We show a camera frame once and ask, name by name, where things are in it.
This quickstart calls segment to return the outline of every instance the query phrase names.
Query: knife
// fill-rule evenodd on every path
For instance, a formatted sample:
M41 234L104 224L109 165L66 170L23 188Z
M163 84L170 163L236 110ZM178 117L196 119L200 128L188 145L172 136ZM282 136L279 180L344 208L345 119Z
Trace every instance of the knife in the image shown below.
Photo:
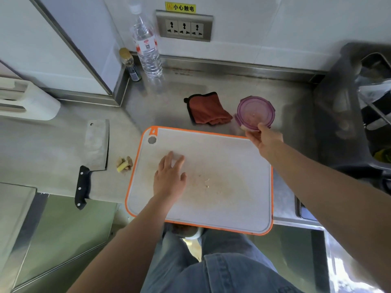
M75 205L83 210L91 190L91 172L104 171L107 167L109 148L109 119L90 120L87 123L84 142L84 165L77 178Z

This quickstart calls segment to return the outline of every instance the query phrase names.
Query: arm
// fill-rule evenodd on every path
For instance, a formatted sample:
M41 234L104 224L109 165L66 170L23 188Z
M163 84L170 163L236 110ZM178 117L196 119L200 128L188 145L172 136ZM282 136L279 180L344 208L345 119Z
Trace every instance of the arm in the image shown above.
M391 292L391 196L315 162L263 125L246 133L295 195L385 291Z
M153 192L144 209L95 257L68 293L140 292L164 220L186 186L180 175L185 158L171 167L172 152L163 157L155 173Z

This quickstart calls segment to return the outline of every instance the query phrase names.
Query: outlet panel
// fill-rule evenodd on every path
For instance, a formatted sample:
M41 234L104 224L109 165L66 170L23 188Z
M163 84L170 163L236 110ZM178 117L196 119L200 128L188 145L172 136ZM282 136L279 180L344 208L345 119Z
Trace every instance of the outlet panel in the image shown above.
M213 16L156 10L161 37L210 42Z

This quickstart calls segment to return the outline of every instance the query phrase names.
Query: jeans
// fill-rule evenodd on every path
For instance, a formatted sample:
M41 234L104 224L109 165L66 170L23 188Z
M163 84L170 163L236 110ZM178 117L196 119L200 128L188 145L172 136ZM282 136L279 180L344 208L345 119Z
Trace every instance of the jeans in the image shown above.
M141 292L300 292L244 234L207 229L199 241L201 262L182 239L166 232Z

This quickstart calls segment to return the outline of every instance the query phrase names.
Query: hand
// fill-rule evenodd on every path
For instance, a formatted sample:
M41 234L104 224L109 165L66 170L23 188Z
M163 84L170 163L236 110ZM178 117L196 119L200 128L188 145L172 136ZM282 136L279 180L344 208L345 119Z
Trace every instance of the hand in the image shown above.
M282 134L275 132L267 126L259 123L260 132L246 132L246 137L258 148L259 153L267 159L270 150L273 149L273 144L276 142L284 142Z
M186 173L179 174L185 157L182 155L171 167L173 152L170 151L159 163L153 181L153 195L170 204L170 207L182 195L186 187Z

